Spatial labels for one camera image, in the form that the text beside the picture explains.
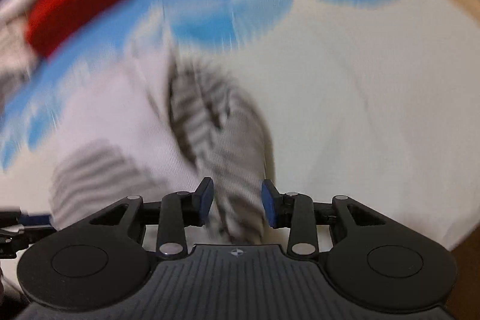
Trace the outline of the black white striped child garment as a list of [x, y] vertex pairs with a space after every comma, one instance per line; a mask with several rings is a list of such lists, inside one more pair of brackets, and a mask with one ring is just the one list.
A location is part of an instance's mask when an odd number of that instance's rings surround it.
[[178, 66], [168, 46], [134, 51], [80, 88], [55, 135], [52, 223], [64, 229], [127, 196], [157, 202], [214, 182], [206, 224], [188, 244], [259, 244], [264, 129], [227, 75]]

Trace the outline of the blue white patterned bed sheet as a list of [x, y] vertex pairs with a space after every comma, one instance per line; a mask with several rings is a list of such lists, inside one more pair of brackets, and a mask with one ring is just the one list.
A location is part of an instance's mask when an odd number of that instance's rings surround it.
[[246, 94], [279, 190], [350, 196], [447, 249], [479, 224], [479, 20], [452, 0], [122, 0], [8, 104], [1, 206], [52, 219], [70, 98], [162, 46]]

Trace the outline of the cream folded quilt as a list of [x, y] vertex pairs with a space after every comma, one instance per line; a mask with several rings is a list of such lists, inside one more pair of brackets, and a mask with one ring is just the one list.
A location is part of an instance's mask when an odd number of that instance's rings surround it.
[[25, 17], [1, 27], [1, 112], [13, 94], [31, 79], [40, 62], [25, 40], [26, 27]]

